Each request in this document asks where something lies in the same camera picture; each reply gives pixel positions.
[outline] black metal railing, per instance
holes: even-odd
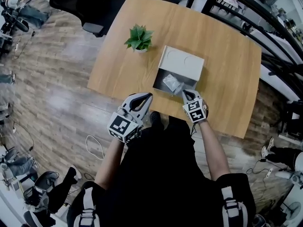
[[[194,0],[188,0],[187,7],[191,7]],[[256,43],[264,47],[272,56],[262,53],[261,63],[263,66],[268,68],[271,72],[270,75],[277,75],[283,82],[285,82],[297,95],[300,99],[303,99],[303,81],[298,77],[298,75],[303,76],[303,65],[296,63],[293,57],[281,46],[272,36],[270,36],[263,27],[257,25],[256,23],[249,20],[247,17],[238,13],[237,11],[217,2],[218,0],[207,0],[202,13],[207,14],[234,29],[237,29],[243,35],[254,40]],[[285,40],[287,40],[290,46],[294,49],[294,51],[298,54],[298,56],[303,61],[303,50],[293,38],[293,36],[284,28],[282,24],[275,18],[270,12],[268,12],[265,8],[263,8],[260,4],[258,4],[254,0],[237,0],[242,3],[244,6],[248,7],[255,13],[257,13],[260,17],[265,19]],[[288,59],[288,61],[284,61],[276,52],[274,52],[269,46],[260,41],[254,35],[250,34],[248,31],[244,30],[240,26],[232,23],[231,21],[211,12],[212,8],[216,6],[219,9],[224,9],[227,13],[230,13],[244,22],[248,23],[260,33],[262,33],[268,40],[270,40]]]

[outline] green succulent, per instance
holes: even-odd
[[[132,47],[133,50],[148,49],[152,44],[151,38],[153,31],[146,30],[145,26],[135,26],[130,29],[131,37],[124,43],[128,48]]]

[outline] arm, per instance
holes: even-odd
[[[198,124],[202,133],[209,172],[212,180],[216,181],[220,176],[231,173],[227,157],[208,121],[201,120]]]
[[[124,143],[113,139],[97,172],[95,183],[107,190],[120,166]]]

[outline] open box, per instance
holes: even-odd
[[[165,46],[152,87],[171,95],[182,96],[182,90],[196,88],[197,82],[200,80],[203,64],[204,59],[200,57]],[[174,89],[175,87],[169,84],[170,88],[174,89],[173,91],[167,83],[169,74],[177,80],[175,85],[179,84],[177,89]]]

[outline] laminate flooring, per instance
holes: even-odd
[[[17,75],[14,85],[0,85],[2,100],[13,103],[13,113],[5,120],[1,132],[8,137],[2,138],[2,141],[8,148],[16,147],[22,153],[32,145],[32,137],[35,146],[31,154],[40,165],[40,174],[47,170],[56,171],[61,181],[69,166],[74,164],[82,174],[94,176],[101,161],[86,151],[86,137],[96,137],[106,154],[111,141],[106,125],[112,112],[121,105],[121,101],[86,88],[104,38],[96,38],[84,31],[78,18],[50,8],[45,0],[32,0],[30,4],[41,11],[51,10],[52,14],[41,29],[35,29],[32,39],[32,29],[28,33],[16,31],[10,53],[1,58],[4,67],[0,68],[0,73],[13,70]],[[19,46],[14,51],[17,41]],[[232,172],[246,173],[260,159],[260,150],[266,141],[271,136],[276,137],[276,128],[269,125],[279,118],[277,105],[281,100],[277,92],[260,81],[245,138],[217,133]],[[13,125],[17,129],[15,134],[12,133]],[[197,132],[193,138],[198,165],[206,177],[210,177],[201,134]],[[276,145],[290,146],[279,139]],[[92,138],[88,140],[88,146],[102,157],[100,146]],[[151,149],[150,154],[156,158],[157,146]],[[181,162],[181,158],[182,154],[175,159],[176,164]],[[271,167],[268,163],[257,163],[255,171]],[[264,180],[266,186],[263,183],[266,171],[248,175],[258,211],[278,200],[292,185],[285,179],[275,177],[274,172]],[[84,181],[85,178],[72,190],[79,188]],[[67,202],[71,203],[76,194],[69,195]]]

